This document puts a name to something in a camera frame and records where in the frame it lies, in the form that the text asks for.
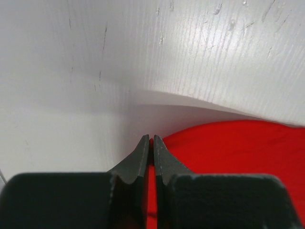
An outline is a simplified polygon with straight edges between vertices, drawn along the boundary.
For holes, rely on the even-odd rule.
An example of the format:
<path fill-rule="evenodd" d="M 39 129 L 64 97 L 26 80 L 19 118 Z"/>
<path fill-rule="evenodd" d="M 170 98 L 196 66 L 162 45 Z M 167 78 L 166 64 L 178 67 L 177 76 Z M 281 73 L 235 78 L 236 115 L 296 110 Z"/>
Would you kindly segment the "red t shirt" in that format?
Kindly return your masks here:
<path fill-rule="evenodd" d="M 237 120 L 193 126 L 163 138 L 169 152 L 195 173 L 277 176 L 305 219 L 305 130 Z"/>

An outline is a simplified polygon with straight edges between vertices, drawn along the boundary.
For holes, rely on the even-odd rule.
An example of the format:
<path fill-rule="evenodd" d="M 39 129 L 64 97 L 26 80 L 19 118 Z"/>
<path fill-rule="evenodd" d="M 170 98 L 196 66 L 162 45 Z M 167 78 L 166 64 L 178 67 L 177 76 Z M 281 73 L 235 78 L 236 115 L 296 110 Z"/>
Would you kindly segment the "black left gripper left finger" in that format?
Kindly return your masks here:
<path fill-rule="evenodd" d="M 22 173 L 0 194 L 3 229 L 143 229 L 150 140 L 107 172 Z"/>

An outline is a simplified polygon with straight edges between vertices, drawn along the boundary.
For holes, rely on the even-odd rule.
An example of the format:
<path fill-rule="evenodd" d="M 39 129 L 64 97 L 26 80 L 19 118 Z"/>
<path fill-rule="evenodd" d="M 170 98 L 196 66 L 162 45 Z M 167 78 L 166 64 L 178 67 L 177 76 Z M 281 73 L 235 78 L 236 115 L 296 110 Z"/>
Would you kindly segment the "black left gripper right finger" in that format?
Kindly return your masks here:
<path fill-rule="evenodd" d="M 155 135 L 159 229 L 300 229 L 284 184 L 268 174 L 197 174 Z"/>

